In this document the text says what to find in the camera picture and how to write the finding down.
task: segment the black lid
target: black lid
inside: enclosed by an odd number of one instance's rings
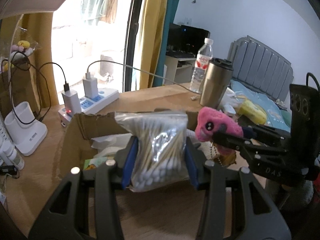
[[[227,70],[233,70],[232,62],[229,61],[229,60],[215,57],[210,62],[212,64],[214,64],[215,66],[222,67],[222,68],[225,68]]]

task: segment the silver bolt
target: silver bolt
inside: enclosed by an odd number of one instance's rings
[[[213,167],[214,166],[214,161],[212,160],[206,160],[204,162],[204,165],[208,166],[208,167]]]
[[[113,160],[113,159],[109,159],[109,160],[106,160],[106,165],[107,166],[113,166],[116,164],[116,161]]]
[[[72,169],[71,169],[71,173],[72,174],[78,174],[80,172],[80,168],[79,167],[73,167]]]
[[[245,173],[245,174],[248,174],[250,172],[250,170],[249,170],[248,167],[241,167],[241,172]]]

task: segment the transparent bag of toys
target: transparent bag of toys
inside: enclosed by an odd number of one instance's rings
[[[132,191],[148,191],[188,178],[184,161],[188,124],[185,113],[116,113],[115,120],[139,140]]]
[[[11,68],[19,66],[27,62],[27,57],[33,54],[40,46],[35,41],[26,29],[18,27],[14,38],[13,44],[1,44],[1,73],[8,70],[8,52],[11,61]]]

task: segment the yellow package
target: yellow package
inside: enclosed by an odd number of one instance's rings
[[[260,110],[248,99],[244,100],[244,102],[241,104],[237,114],[248,117],[255,124],[265,124],[267,121],[266,113]]]

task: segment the white power strip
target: white power strip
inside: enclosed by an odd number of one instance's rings
[[[96,114],[118,98],[118,90],[113,88],[101,88],[99,89],[99,95],[95,98],[80,98],[81,110],[85,114]],[[58,113],[61,119],[61,125],[63,127],[67,126],[72,117],[68,115],[65,108],[60,109]]]

